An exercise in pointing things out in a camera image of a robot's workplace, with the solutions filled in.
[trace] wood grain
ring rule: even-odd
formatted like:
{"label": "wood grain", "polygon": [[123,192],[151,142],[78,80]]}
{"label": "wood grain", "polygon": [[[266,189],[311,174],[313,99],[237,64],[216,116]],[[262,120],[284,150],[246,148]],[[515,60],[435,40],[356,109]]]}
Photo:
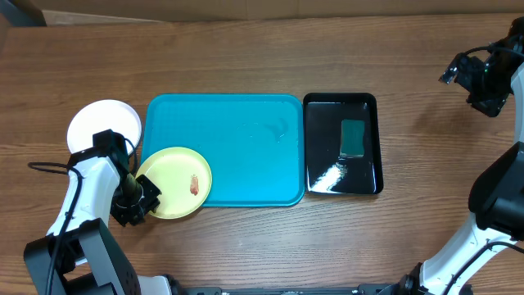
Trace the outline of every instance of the wood grain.
{"label": "wood grain", "polygon": [[[185,221],[149,216],[137,227],[111,220],[139,274],[224,288],[397,281],[464,222],[473,181],[512,145],[512,99],[490,119],[437,79],[457,52],[504,37],[516,17],[10,29],[0,60],[0,292],[35,292],[22,252],[66,193],[67,179],[26,163],[66,162],[68,124],[86,104],[119,99],[145,120],[161,93],[370,92],[385,188],[378,197],[306,195],[291,208],[204,209]],[[472,279],[476,294],[520,293],[523,259],[497,256]]]}

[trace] blue tray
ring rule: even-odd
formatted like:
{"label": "blue tray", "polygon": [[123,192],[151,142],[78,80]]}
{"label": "blue tray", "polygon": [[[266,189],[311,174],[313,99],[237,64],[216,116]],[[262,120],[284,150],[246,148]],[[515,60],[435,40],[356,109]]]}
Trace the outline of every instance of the blue tray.
{"label": "blue tray", "polygon": [[283,94],[163,94],[147,109],[142,162],[185,147],[210,164],[204,207],[281,207],[305,191],[302,104]]}

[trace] cable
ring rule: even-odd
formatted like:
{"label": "cable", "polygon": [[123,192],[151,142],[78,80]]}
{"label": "cable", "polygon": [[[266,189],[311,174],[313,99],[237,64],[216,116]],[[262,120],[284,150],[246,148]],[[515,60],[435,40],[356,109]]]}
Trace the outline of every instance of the cable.
{"label": "cable", "polygon": [[64,164],[60,164],[60,163],[30,162],[30,163],[27,164],[27,166],[29,168],[31,168],[31,169],[35,169],[35,170],[42,171],[42,172],[49,172],[49,173],[57,173],[57,174],[61,174],[61,175],[68,175],[68,172],[65,172],[65,171],[54,170],[54,169],[47,169],[47,168],[42,168],[42,167],[39,167],[39,166],[49,166],[49,167],[64,168],[64,169],[73,171],[76,174],[76,177],[77,177],[77,180],[78,180],[77,181],[77,185],[76,185],[75,195],[73,196],[73,200],[71,201],[71,205],[69,207],[69,210],[65,213],[64,224],[60,228],[60,232],[59,232],[58,236],[56,236],[55,247],[52,249],[51,263],[49,263],[49,269],[47,271],[47,284],[46,284],[46,292],[45,292],[45,294],[51,295],[52,277],[55,274],[54,270],[55,270],[55,265],[56,265],[56,257],[58,256],[58,250],[61,247],[61,242],[62,242],[62,238],[64,236],[64,233],[65,233],[65,231],[67,229],[67,226],[69,225],[69,223],[71,221],[71,218],[73,217],[73,211],[75,210],[76,203],[79,200],[80,191],[82,189],[82,178],[83,177],[80,174],[80,172],[78,170],[76,170],[74,167],[68,166],[68,165],[64,165]]}
{"label": "cable", "polygon": [[133,143],[131,143],[131,140],[129,140],[128,138],[124,138],[126,142],[129,143],[129,145],[131,145],[131,148],[133,148],[133,151],[131,152],[133,154],[133,158],[134,158],[134,163],[133,163],[133,170],[129,173],[131,173],[131,175],[134,175],[135,173],[137,173],[137,170],[138,170],[138,156],[137,156],[137,148],[133,145]]}
{"label": "cable", "polygon": [[506,242],[491,242],[491,243],[487,243],[484,247],[481,248],[481,250],[479,250],[477,252],[477,254],[475,254],[475,256],[472,257],[472,259],[470,259],[468,261],[468,263],[466,263],[458,272],[456,275],[452,275],[451,276],[451,280],[450,282],[448,283],[447,287],[445,288],[444,292],[442,293],[443,295],[447,295],[449,293],[449,291],[451,290],[451,288],[453,287],[453,285],[455,283],[457,283],[457,280],[460,278],[460,276],[464,273],[464,271],[466,271],[468,269],[469,266],[471,266],[473,264],[473,262],[475,262],[475,260],[478,259],[478,257],[480,257],[486,250],[491,250],[491,248],[493,246],[506,246],[508,248],[512,248],[513,250],[517,251],[517,252],[520,252],[522,254],[524,254],[524,249],[520,248],[520,247],[517,247],[511,243],[506,243]]}
{"label": "cable", "polygon": [[501,52],[501,51],[502,52],[510,52],[510,53],[517,54],[519,57],[524,58],[524,53],[515,51],[515,50],[510,49],[510,48],[495,47],[495,46],[480,46],[480,47],[477,47],[477,48],[469,49],[466,52],[464,52],[463,54],[464,55],[468,55],[468,54],[471,54],[471,53],[474,53],[474,52],[479,52],[479,51],[482,51],[482,50],[492,51],[492,52],[496,52],[496,51],[499,51],[499,52]]}

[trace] beige wall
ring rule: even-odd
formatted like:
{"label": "beige wall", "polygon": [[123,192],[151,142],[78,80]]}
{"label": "beige wall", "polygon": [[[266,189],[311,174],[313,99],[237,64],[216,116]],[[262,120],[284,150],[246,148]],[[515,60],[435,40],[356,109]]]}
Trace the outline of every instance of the beige wall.
{"label": "beige wall", "polygon": [[147,20],[524,12],[520,0],[24,0],[42,10]]}

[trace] wooden table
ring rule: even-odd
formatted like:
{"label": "wooden table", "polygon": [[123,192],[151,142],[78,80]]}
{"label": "wooden table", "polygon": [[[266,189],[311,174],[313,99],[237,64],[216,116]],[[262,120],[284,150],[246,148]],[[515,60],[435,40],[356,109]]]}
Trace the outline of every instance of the wooden table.
{"label": "wooden table", "polygon": [[[385,188],[378,197],[306,194],[291,208],[204,209],[184,221],[148,216],[137,227],[111,220],[140,275],[225,288],[398,281],[464,222],[473,181],[512,145],[512,99],[490,119],[437,79],[456,53],[506,36],[516,17],[10,29],[0,60],[0,292],[35,292],[22,252],[66,194],[65,177],[26,163],[67,162],[68,124],[88,103],[119,99],[145,120],[161,93],[370,92]],[[497,256],[472,279],[476,294],[521,293],[523,262]]]}

